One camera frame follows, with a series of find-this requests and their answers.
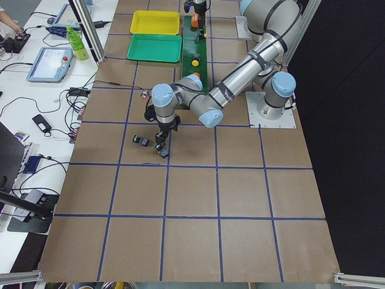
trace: water bottle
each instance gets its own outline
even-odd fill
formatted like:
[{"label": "water bottle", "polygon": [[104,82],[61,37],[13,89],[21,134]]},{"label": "water bottle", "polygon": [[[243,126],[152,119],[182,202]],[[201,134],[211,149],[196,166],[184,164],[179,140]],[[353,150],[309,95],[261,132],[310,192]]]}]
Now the water bottle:
[{"label": "water bottle", "polygon": [[80,38],[80,35],[70,26],[67,27],[67,39],[71,44],[75,57],[78,60],[86,60],[90,58],[88,56],[87,50],[84,47],[83,41]]}]

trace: person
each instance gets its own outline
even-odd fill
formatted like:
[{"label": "person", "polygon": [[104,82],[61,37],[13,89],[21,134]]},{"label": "person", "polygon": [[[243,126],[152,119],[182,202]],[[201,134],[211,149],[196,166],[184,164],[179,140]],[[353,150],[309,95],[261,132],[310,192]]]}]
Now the person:
[{"label": "person", "polygon": [[22,31],[23,28],[17,25],[9,14],[0,6],[0,35],[3,36],[4,39],[9,37],[13,39],[17,33]]}]

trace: green tray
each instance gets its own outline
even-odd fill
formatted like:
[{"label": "green tray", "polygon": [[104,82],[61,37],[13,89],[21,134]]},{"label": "green tray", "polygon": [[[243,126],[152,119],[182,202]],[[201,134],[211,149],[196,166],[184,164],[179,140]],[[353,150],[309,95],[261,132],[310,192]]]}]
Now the green tray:
[{"label": "green tray", "polygon": [[182,38],[178,35],[134,34],[127,58],[136,61],[176,63],[180,60]]}]

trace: yellow tray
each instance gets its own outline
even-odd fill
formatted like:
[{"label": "yellow tray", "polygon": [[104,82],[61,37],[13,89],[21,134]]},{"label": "yellow tray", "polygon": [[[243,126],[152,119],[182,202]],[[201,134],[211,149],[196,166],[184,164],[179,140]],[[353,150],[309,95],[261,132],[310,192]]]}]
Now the yellow tray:
[{"label": "yellow tray", "polygon": [[179,33],[179,13],[175,11],[137,10],[131,22],[132,34],[163,34]]}]

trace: light blue cap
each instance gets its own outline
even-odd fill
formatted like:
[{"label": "light blue cap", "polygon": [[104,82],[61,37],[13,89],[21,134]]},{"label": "light blue cap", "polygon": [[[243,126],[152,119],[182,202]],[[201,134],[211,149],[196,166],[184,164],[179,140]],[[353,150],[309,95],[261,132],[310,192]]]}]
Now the light blue cap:
[{"label": "light blue cap", "polygon": [[209,110],[199,117],[199,121],[207,128],[213,128],[218,125],[223,118],[221,110]]},{"label": "light blue cap", "polygon": [[241,6],[239,7],[239,10],[241,11],[241,16],[245,14],[245,11],[247,7],[252,3],[254,0],[242,0]]},{"label": "light blue cap", "polygon": [[152,103],[156,107],[165,107],[173,100],[173,96],[173,89],[166,83],[157,84],[152,88]]},{"label": "light blue cap", "polygon": [[198,87],[199,87],[200,90],[203,89],[203,84],[202,84],[200,78],[199,78],[197,75],[195,75],[195,74],[190,74],[190,75],[185,76],[185,78],[189,78],[189,79],[191,79],[192,81],[194,81],[194,82],[198,85]]},{"label": "light blue cap", "polygon": [[297,85],[295,78],[289,73],[280,71],[273,76],[273,88],[283,98],[289,98]]}]

